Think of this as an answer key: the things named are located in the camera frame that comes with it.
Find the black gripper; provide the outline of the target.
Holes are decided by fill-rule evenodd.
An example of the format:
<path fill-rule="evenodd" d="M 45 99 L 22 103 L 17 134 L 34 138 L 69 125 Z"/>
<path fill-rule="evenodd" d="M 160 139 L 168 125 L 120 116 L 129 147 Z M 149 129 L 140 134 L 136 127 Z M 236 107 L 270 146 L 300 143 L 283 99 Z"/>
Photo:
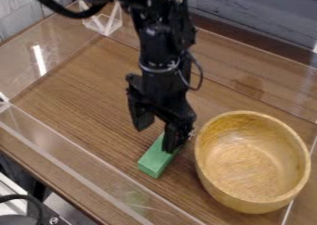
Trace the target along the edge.
<path fill-rule="evenodd" d="M 126 106 L 136 131 L 145 130 L 154 118 L 164 122 L 161 150 L 171 154 L 189 139 L 196 115 L 187 100 L 191 61 L 156 66 L 138 61 L 141 74 L 126 74 Z"/>

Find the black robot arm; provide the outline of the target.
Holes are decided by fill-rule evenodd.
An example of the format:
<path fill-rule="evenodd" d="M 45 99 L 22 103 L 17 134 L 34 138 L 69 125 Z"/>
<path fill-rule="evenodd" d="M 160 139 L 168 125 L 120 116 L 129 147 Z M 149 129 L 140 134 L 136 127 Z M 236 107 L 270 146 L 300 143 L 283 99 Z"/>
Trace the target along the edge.
<path fill-rule="evenodd" d="M 101 5 L 113 0 L 84 0 Z M 140 42 L 141 73 L 126 74 L 126 103 L 133 127 L 164 122 L 161 150 L 172 153 L 189 137 L 196 115 L 187 101 L 191 88 L 188 52 L 196 29 L 187 0 L 116 0 L 132 19 Z"/>

